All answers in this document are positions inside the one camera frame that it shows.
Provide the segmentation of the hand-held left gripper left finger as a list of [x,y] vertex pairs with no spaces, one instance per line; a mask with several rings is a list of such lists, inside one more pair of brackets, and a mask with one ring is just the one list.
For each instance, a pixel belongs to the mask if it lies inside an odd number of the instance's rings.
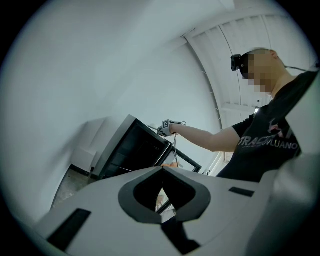
[[35,226],[44,239],[76,210],[90,212],[66,253],[72,256],[179,256],[158,224],[140,223],[121,208],[118,194],[123,185],[152,171],[133,171],[87,185],[48,212]]

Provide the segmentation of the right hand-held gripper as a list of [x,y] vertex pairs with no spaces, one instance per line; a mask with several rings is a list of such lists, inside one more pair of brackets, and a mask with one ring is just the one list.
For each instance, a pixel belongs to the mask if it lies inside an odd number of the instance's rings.
[[175,124],[172,120],[165,120],[162,122],[162,126],[159,128],[147,125],[150,129],[157,131],[157,134],[162,137],[171,137],[175,135],[175,132],[171,132],[171,125]]

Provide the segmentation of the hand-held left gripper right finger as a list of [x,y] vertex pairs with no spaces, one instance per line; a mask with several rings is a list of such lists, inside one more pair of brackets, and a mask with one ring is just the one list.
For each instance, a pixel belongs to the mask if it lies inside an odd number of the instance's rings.
[[177,223],[200,247],[248,247],[271,193],[271,173],[259,183],[164,168],[183,206]]

